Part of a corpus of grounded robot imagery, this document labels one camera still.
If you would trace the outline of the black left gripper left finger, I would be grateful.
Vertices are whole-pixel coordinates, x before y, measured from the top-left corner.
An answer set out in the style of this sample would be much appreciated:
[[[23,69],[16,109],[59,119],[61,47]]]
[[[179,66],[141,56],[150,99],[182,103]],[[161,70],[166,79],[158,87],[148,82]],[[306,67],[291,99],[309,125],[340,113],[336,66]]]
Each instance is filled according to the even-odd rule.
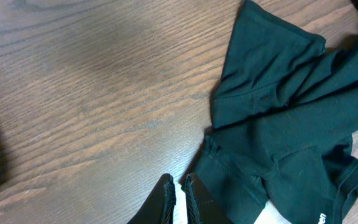
[[[173,177],[170,174],[163,174],[127,224],[172,224],[175,204]]]

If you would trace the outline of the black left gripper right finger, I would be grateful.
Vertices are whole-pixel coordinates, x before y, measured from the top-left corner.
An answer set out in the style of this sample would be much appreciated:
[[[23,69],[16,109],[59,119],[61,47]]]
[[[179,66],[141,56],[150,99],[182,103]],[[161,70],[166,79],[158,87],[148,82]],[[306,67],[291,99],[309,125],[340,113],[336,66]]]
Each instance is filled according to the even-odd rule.
[[[186,176],[185,195],[188,224],[232,224],[195,173]]]

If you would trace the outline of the black t-shirt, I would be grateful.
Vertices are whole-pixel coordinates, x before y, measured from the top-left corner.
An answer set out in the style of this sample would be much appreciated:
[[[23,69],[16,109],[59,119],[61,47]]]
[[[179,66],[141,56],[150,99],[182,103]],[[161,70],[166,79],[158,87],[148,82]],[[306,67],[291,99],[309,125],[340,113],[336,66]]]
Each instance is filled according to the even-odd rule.
[[[356,202],[358,43],[325,43],[244,2],[195,165],[230,221],[253,223],[272,202],[291,223],[341,223]]]

